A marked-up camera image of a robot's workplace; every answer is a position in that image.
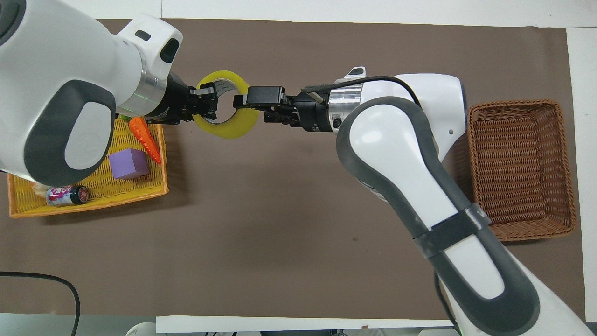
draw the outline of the toy carrot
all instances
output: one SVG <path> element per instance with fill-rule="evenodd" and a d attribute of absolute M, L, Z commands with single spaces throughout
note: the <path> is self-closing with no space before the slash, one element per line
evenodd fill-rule
<path fill-rule="evenodd" d="M 162 164 L 162 158 L 159 156 L 159 148 L 156 146 L 151 134 L 149 133 L 149 128 L 145 122 L 145 118 L 134 117 L 130 119 L 128 122 L 128 127 L 131 129 L 131 132 L 135 138 L 137 138 L 137 140 L 139 140 L 139 142 L 143 145 L 149 156 L 158 164 Z"/>

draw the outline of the black cable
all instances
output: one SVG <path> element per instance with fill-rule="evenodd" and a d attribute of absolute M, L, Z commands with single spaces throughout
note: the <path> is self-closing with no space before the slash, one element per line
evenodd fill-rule
<path fill-rule="evenodd" d="M 448 306 L 448 302 L 446 301 L 446 298 L 442 293 L 442 289 L 439 287 L 439 276 L 435 271 L 433 272 L 433 285 L 435 286 L 435 292 L 438 294 L 439 300 L 441 301 L 442 306 L 444 306 L 444 310 L 446 311 L 446 314 L 448 315 L 450 322 L 452 322 L 452 324 L 454 325 L 454 329 L 456 330 L 456 332 L 458 332 L 458 335 L 462 335 L 460 333 L 460 329 L 458 328 L 458 323 L 456 323 L 456 319 L 454 318 L 454 315 L 452 315 L 450 307 Z"/>
<path fill-rule="evenodd" d="M 317 93 L 320 91 L 331 91 L 331 90 L 341 88 L 341 87 L 347 87 L 347 86 L 351 86 L 351 85 L 357 85 L 357 84 L 373 82 L 373 81 L 388 81 L 388 82 L 394 82 L 394 83 L 400 84 L 404 89 L 406 89 L 408 94 L 410 94 L 411 98 L 413 99 L 413 102 L 415 104 L 417 104 L 418 107 L 421 107 L 421 103 L 418 101 L 417 95 L 414 94 L 414 91 L 411 89 L 411 87 L 408 86 L 408 84 L 405 83 L 403 80 L 400 80 L 399 78 L 396 78 L 396 77 L 390 77 L 390 76 L 371 76 L 371 77 L 358 78 L 356 80 L 341 82 L 341 83 L 337 83 L 337 84 L 307 86 L 307 87 L 304 87 L 303 89 L 301 89 L 301 91 L 305 92 L 305 93 L 310 93 L 310 92 Z"/>
<path fill-rule="evenodd" d="M 70 336 L 75 336 L 76 329 L 79 326 L 79 318 L 81 317 L 81 302 L 79 300 L 79 294 L 77 293 L 75 287 L 72 283 L 62 279 L 61 277 L 57 276 L 50 276 L 47 274 L 40 274 L 40 273 L 27 273 L 27 272 L 6 272 L 0 271 L 0 276 L 5 277 L 30 277 L 34 279 L 46 279 L 52 280 L 56 282 L 60 282 L 63 285 L 66 285 L 70 291 L 73 293 L 73 297 L 75 298 L 75 323 L 73 324 L 73 330 L 70 333 Z"/>

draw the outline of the can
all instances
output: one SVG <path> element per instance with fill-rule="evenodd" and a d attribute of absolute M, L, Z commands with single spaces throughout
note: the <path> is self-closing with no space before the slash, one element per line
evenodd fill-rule
<path fill-rule="evenodd" d="M 82 185 L 50 188 L 45 195 L 45 202 L 51 206 L 79 205 L 87 202 L 89 192 Z"/>

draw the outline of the purple foam block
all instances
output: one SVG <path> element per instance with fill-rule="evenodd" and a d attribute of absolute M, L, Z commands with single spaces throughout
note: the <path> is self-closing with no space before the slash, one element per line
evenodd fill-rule
<path fill-rule="evenodd" d="M 149 173 L 145 152 L 127 148 L 108 155 L 115 179 L 134 179 Z"/>

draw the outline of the yellow tape roll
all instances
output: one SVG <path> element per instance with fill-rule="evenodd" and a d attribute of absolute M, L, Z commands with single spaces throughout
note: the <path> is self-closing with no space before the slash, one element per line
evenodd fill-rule
<path fill-rule="evenodd" d="M 216 85 L 218 97 L 230 90 L 236 90 L 239 94 L 246 94 L 249 89 L 249 84 L 232 71 L 213 72 L 203 78 L 197 87 L 208 82 L 213 82 Z M 230 119 L 220 124 L 211 123 L 200 115 L 194 115 L 193 119 L 202 130 L 208 133 L 225 139 L 236 139 L 247 134 L 255 125 L 258 117 L 259 111 L 241 108 L 237 109 Z"/>

